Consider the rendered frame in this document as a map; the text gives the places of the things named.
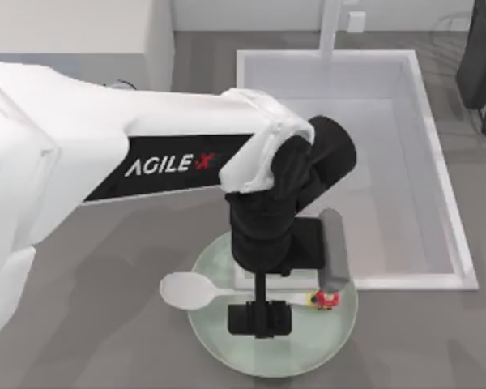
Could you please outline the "dark chair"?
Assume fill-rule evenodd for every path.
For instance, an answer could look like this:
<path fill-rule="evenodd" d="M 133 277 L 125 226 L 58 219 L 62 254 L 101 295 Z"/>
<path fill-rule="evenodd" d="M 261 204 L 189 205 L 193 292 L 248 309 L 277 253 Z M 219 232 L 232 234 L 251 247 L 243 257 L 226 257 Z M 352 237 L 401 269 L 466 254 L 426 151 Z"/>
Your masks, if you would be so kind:
<path fill-rule="evenodd" d="M 486 138 L 486 0 L 474 0 L 455 80 L 463 106 L 479 114 L 481 134 Z"/>

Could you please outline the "white tall tap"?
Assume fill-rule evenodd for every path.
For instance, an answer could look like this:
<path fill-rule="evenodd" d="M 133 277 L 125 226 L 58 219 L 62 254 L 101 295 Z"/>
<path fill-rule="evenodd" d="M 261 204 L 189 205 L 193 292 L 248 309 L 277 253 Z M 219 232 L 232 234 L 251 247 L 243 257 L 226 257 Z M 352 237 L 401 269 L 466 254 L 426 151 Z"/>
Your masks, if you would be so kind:
<path fill-rule="evenodd" d="M 323 0 L 322 18 L 319 33 L 318 54 L 321 60 L 329 62 L 335 47 L 335 38 L 339 28 L 339 18 L 344 4 L 356 0 Z M 365 31 L 366 11 L 346 11 L 346 32 L 362 33 Z"/>

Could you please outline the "white cabinet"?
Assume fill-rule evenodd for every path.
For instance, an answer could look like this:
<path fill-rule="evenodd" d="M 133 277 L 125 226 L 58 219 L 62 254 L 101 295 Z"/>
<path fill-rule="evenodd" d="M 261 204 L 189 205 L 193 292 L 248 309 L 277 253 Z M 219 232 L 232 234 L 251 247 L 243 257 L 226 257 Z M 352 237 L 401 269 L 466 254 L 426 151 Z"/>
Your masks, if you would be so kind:
<path fill-rule="evenodd" d="M 174 54 L 170 0 L 0 0 L 0 61 L 168 92 Z"/>

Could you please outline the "white sink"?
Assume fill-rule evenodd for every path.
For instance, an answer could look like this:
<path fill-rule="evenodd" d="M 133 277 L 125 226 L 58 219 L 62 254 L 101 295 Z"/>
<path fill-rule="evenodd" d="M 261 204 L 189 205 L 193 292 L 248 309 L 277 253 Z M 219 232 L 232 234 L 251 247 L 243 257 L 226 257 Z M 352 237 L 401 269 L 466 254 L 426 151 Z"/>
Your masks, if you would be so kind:
<path fill-rule="evenodd" d="M 475 290 L 478 281 L 416 53 L 240 50 L 237 86 L 262 90 L 352 137 L 357 165 L 312 203 L 343 217 L 363 290 Z"/>

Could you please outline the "pale green round plate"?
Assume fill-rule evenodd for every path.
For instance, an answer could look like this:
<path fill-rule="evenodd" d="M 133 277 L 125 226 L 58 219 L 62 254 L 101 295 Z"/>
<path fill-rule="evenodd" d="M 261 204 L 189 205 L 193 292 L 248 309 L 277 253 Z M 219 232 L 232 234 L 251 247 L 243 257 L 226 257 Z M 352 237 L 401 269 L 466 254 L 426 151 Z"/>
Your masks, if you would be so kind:
<path fill-rule="evenodd" d="M 358 311 L 355 285 L 348 284 L 339 296 L 332 310 L 293 306 L 291 334 L 273 339 L 229 333 L 228 306 L 245 303 L 249 296 L 217 297 L 190 312 L 189 321 L 202 346 L 222 364 L 252 376 L 285 378 L 325 364 L 348 341 Z"/>

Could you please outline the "white spoon with red end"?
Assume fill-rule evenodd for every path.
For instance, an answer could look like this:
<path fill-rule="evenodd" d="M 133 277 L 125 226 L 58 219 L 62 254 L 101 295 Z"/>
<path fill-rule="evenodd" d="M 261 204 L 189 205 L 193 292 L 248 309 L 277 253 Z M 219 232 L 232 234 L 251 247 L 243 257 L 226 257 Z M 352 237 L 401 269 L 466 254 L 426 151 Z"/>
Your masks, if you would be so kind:
<path fill-rule="evenodd" d="M 197 272 L 173 272 L 161 281 L 159 292 L 165 303 L 185 311 L 200 310 L 209 306 L 218 297 L 252 297 L 254 292 L 219 288 L 205 275 Z M 341 302 L 339 293 L 328 294 L 322 290 L 309 293 L 267 293 L 271 301 L 285 301 L 295 306 L 306 306 L 316 310 L 332 310 Z"/>

